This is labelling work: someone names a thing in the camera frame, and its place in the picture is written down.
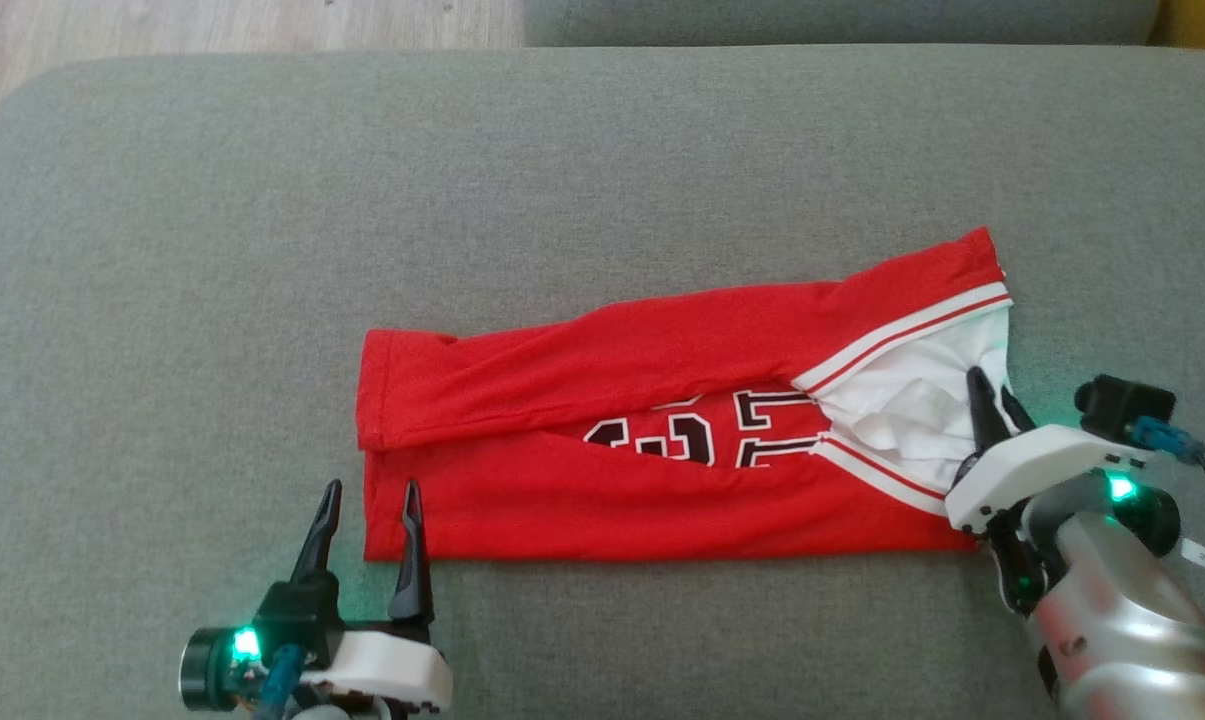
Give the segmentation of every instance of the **white stripe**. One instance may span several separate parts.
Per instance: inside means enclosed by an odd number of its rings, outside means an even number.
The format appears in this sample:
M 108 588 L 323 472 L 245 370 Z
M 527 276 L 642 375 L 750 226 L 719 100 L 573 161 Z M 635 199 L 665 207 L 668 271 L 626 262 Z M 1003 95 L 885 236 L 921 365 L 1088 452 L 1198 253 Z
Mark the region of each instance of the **white stripe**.
M 919 325 L 925 325 L 927 323 L 931 323 L 937 318 L 942 318 L 942 315 L 947 315 L 950 313 L 957 313 L 957 311 L 963 309 L 963 307 L 976 305 L 986 300 L 992 300 L 1000 295 L 1006 295 L 1005 284 L 991 283 L 986 284 L 986 287 L 972 288 L 972 290 L 968 290 L 962 295 L 954 295 L 953 297 L 950 297 L 948 300 L 945 300 L 942 302 L 936 302 L 935 305 L 927 307 L 927 309 L 918 309 L 917 313 L 913 313 L 912 315 L 905 315 L 899 320 L 887 323 L 882 325 L 882 327 L 877 327 L 876 331 L 866 334 L 866 336 L 863 336 L 858 341 L 850 343 L 850 346 L 841 348 L 841 350 L 836 352 L 835 355 L 831 355 L 829 359 L 827 359 L 822 364 L 816 365 L 813 368 L 807 370 L 806 373 L 799 374 L 798 378 L 793 380 L 793 386 L 797 386 L 798 389 L 800 389 L 800 391 L 811 393 L 811 388 L 817 386 L 817 384 L 821 384 L 823 380 L 825 380 L 825 378 L 829 378 L 830 374 L 837 373 L 839 370 L 846 368 L 846 366 L 853 362 L 856 364 L 856 368 L 859 368 L 859 366 L 871 362 L 872 360 L 877 359 L 877 356 L 884 354 L 884 352 L 890 350 L 890 348 L 904 346 L 905 342 L 916 340 L 918 337 L 925 337 L 928 336 L 928 334 L 935 334 L 942 331 L 942 329 L 951 327 L 951 325 L 966 321 L 971 319 L 974 315 L 982 315 L 984 313 L 991 313 L 994 309 L 999 309 L 999 307 L 1009 307 L 1012 302 L 1010 302 L 1010 299 L 1006 299 L 1003 302 L 994 302 L 980 307 L 980 309 L 972 309 L 971 313 L 953 315 L 953 318 L 950 318 L 948 320 L 945 320 L 942 323 L 936 323 L 934 325 L 930 325 L 929 327 L 923 327 L 917 334 L 909 334 L 909 330 L 911 327 L 918 327 Z M 856 359 L 863 355 L 864 352 L 870 350 L 870 348 L 872 348 L 874 346 L 876 346 L 882 341 L 886 341 L 886 338 L 895 336 L 895 334 L 900 334 L 900 337 L 893 340 L 892 342 L 884 343 L 883 346 L 878 347 L 877 350 L 872 352 L 872 354 L 865 355 L 858 362 L 856 361 Z M 827 386 L 821 388 L 819 393 L 817 393 L 815 397 L 819 397 L 822 393 L 830 391 L 830 389 L 837 386 L 837 384 L 844 382 L 845 378 L 848 378 L 851 374 L 853 374 L 853 370 L 854 368 L 848 368 L 848 372 L 841 374 L 841 377 L 837 378 L 835 382 L 831 382 L 827 384 Z
M 850 455 L 844 448 L 833 445 L 829 442 L 821 442 L 812 448 L 811 454 L 829 460 L 831 464 L 837 465 L 839 468 L 848 471 L 854 478 L 862 479 L 864 483 L 877 489 L 877 491 L 889 495 L 909 507 L 916 507 L 918 511 L 930 512 L 930 514 L 940 515 L 941 518 L 947 517 L 944 511 L 942 500 L 925 495 L 925 492 L 918 492 L 917 489 L 910 488 L 907 484 L 897 480 L 887 473 L 882 473 L 881 470 L 874 468 L 872 465 L 864 462 L 859 458 Z

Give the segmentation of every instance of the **white fabric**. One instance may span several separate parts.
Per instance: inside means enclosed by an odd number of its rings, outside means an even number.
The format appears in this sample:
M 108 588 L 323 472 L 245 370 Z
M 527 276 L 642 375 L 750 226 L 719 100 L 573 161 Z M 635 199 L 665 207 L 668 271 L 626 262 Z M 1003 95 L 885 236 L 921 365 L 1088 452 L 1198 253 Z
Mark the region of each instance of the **white fabric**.
M 813 397 L 835 433 L 947 492 L 974 452 L 966 371 L 978 365 L 992 386 L 1004 386 L 1007 337 L 1009 307 L 978 311 L 890 348 Z

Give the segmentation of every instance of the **striped trim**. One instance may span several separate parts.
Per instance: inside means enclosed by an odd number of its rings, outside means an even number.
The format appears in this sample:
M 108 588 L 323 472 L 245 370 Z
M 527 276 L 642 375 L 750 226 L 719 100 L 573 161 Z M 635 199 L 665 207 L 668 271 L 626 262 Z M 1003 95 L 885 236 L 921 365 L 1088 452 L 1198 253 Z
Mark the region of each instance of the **striped trim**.
M 799 374 L 793 384 L 807 395 L 818 397 L 821 393 L 837 386 L 837 383 L 848 377 L 850 372 L 862 368 L 863 365 L 880 358 L 890 348 L 941 331 L 941 329 L 966 320 L 970 315 L 989 313 L 999 307 L 1009 307 L 1011 303 L 1010 295 L 1003 283 L 991 283 L 960 293 L 950 300 L 927 307 L 927 309 L 919 309 L 912 315 L 905 315 L 903 319 L 877 327 L 876 331 L 841 348 L 840 352 L 807 370 L 806 373 Z
M 930 514 L 941 518 L 948 515 L 948 512 L 945 512 L 944 496 L 940 492 L 909 479 L 909 476 L 904 474 L 901 470 L 881 458 L 874 458 L 870 452 L 864 452 L 844 438 L 823 433 L 821 442 L 812 448 L 811 454 L 837 465 L 839 468 L 848 471 L 854 478 L 862 479 L 909 507 L 916 507 L 918 511 L 930 512 Z

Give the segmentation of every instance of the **green light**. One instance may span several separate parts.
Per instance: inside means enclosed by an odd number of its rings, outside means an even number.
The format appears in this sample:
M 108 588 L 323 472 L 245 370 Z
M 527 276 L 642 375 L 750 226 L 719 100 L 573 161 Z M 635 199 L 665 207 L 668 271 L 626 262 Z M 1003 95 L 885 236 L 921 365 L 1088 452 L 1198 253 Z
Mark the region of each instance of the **green light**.
M 1136 495 L 1136 483 L 1131 478 L 1113 473 L 1109 476 L 1109 497 L 1115 502 Z
M 260 638 L 253 628 L 241 628 L 233 636 L 233 656 L 236 660 L 260 659 Z

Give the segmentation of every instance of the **gray upholstery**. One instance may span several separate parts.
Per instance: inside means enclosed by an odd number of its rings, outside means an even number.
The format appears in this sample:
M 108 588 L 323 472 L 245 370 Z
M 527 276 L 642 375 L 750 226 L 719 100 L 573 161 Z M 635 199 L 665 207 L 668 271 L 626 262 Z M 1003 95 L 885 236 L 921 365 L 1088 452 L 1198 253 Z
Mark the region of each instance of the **gray upholstery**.
M 836 278 L 989 224 L 1042 420 L 1095 372 L 1205 437 L 1205 54 L 829 46 L 202 57 L 0 108 L 0 718 L 180 718 L 351 483 L 366 327 Z M 1205 484 L 1163 480 L 1205 542 Z M 1172 573 L 1205 609 L 1205 573 Z M 453 718 L 1050 716 L 982 556 L 436 568 Z
M 524 0 L 527 42 L 1145 45 L 1158 0 Z

